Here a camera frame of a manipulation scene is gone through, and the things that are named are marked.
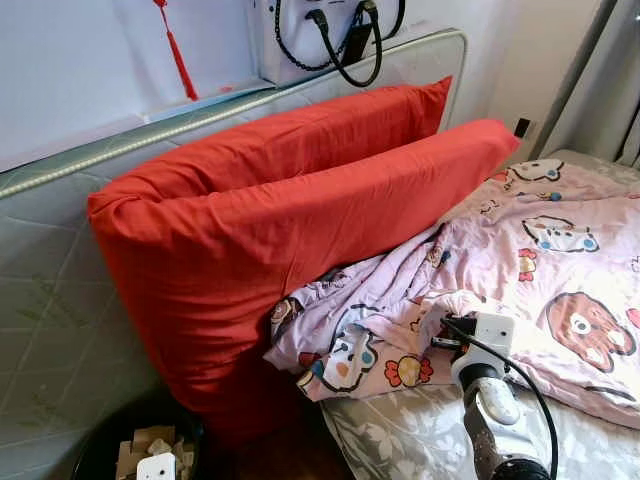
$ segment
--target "pillowcase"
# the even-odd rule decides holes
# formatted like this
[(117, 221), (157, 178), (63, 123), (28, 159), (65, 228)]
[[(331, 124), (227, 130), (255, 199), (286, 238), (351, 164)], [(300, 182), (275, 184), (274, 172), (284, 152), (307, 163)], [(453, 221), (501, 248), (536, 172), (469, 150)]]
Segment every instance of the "pillowcase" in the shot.
[[(441, 115), (446, 93), (430, 88), (339, 99), (349, 109), (328, 102), (335, 122), (313, 111), (324, 104), (252, 122), (90, 196), (91, 224), (155, 367), (217, 441), (237, 445), (295, 412), (294, 382), (261, 358), (280, 298), (426, 228), (515, 149), (501, 124), (481, 121), (379, 153), (435, 132), (429, 108)], [(372, 93), (396, 100), (381, 109)]]

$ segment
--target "cartoon print blanket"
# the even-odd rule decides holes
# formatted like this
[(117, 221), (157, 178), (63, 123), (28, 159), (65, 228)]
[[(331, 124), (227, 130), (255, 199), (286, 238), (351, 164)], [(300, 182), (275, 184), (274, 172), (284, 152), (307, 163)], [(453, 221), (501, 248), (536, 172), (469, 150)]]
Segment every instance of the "cartoon print blanket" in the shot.
[(287, 297), (265, 358), (314, 401), (449, 384), (442, 315), (512, 315), (512, 358), (545, 394), (640, 428), (640, 184), (527, 162), (443, 220)]

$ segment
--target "gray floral bed sheet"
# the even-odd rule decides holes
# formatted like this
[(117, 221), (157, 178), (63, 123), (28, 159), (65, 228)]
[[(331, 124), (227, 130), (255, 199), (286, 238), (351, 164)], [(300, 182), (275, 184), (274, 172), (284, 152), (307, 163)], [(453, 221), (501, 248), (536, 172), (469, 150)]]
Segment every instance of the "gray floral bed sheet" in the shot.
[[(550, 158), (631, 183), (640, 172), (561, 150)], [(535, 397), (515, 388), (540, 457), (549, 460), (549, 434)], [(558, 478), (640, 480), (640, 431), (547, 400), (558, 430)], [(322, 402), (325, 422), (357, 480), (469, 480), (473, 449), (462, 423), (461, 393), (425, 385), (365, 400)]]

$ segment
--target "headboard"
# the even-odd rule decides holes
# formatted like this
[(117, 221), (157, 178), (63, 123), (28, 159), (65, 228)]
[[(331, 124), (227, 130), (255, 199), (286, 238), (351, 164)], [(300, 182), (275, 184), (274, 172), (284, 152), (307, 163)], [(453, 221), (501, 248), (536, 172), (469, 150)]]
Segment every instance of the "headboard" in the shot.
[[(446, 129), (465, 52), (464, 35), (453, 30), (395, 47), (371, 88), (453, 75)], [(370, 61), (353, 74), (365, 75)], [(88, 229), (87, 195), (178, 145), (355, 91), (329, 73), (0, 174), (0, 477), (58, 469), (98, 418), (157, 382)]]

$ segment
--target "curtain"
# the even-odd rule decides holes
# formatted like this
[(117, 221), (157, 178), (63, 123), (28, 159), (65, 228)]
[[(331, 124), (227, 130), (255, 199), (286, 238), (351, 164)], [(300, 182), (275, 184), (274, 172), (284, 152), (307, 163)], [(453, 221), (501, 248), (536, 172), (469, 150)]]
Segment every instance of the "curtain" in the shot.
[(640, 0), (618, 0), (599, 32), (542, 157), (568, 148), (640, 170)]

